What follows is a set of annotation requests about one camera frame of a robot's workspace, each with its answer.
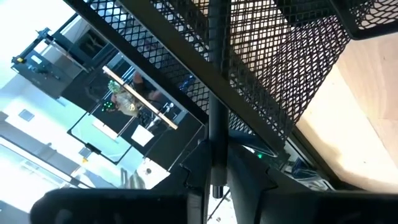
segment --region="black metal pole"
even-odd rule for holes
[[[230,0],[209,2],[209,58],[217,72],[228,79]],[[228,109],[213,94],[209,97],[209,141],[212,151],[211,184],[213,197],[223,197],[228,155]]]

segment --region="black metal mesh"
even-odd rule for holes
[[[160,44],[153,35],[143,27],[130,13],[127,13],[114,0],[94,0],[88,3],[108,24],[135,47],[145,58],[159,69],[177,88],[186,93],[199,107],[207,110],[208,89],[196,81],[171,54]],[[178,17],[170,16],[170,10],[159,7],[158,10],[169,18],[169,22],[177,28],[183,24]],[[181,30],[182,35],[191,35]]]
[[[350,0],[349,11],[359,29],[368,29],[398,19],[398,0]]]
[[[176,27],[182,34],[201,34],[185,38],[201,54],[208,53],[207,47],[197,43],[209,41],[208,21],[200,20],[209,13],[209,1],[161,2],[185,19],[183,28]],[[229,64],[231,86],[283,140],[349,37],[327,0],[232,0],[228,7],[231,55],[224,60]],[[251,132],[235,114],[230,116],[230,126]]]
[[[153,0],[154,7],[206,60],[208,0]],[[89,3],[106,22],[200,108],[208,89],[113,0]],[[349,38],[327,0],[234,0],[231,5],[231,86],[284,140],[337,61]],[[250,133],[236,114],[230,128]]]

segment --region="metal grate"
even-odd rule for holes
[[[153,6],[205,60],[208,0],[153,0]],[[118,2],[88,3],[175,86],[208,111],[208,89]],[[349,41],[327,0],[233,0],[229,79],[285,140]],[[236,114],[230,128],[251,133]]]
[[[361,30],[398,19],[398,0],[351,0],[347,4]]]
[[[214,6],[208,0],[161,2],[186,20],[183,28],[176,27],[181,34],[203,34],[184,37],[199,53],[209,53],[197,43],[209,41],[208,22],[200,18]],[[231,22],[224,28],[230,34],[231,54],[224,62],[231,86],[284,140],[349,37],[327,0],[232,0],[227,7]],[[251,132],[235,114],[230,126]]]

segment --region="wooden surface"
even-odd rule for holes
[[[398,192],[398,34],[351,41],[298,127],[336,174]]]

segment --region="person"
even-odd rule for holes
[[[162,95],[159,90],[154,90],[145,85],[142,75],[135,71],[133,73],[132,84],[130,86],[147,101],[157,101]],[[122,88],[115,81],[110,81],[108,88],[112,91],[111,100],[103,103],[102,111],[113,112],[120,111],[125,115],[138,117],[142,103]]]

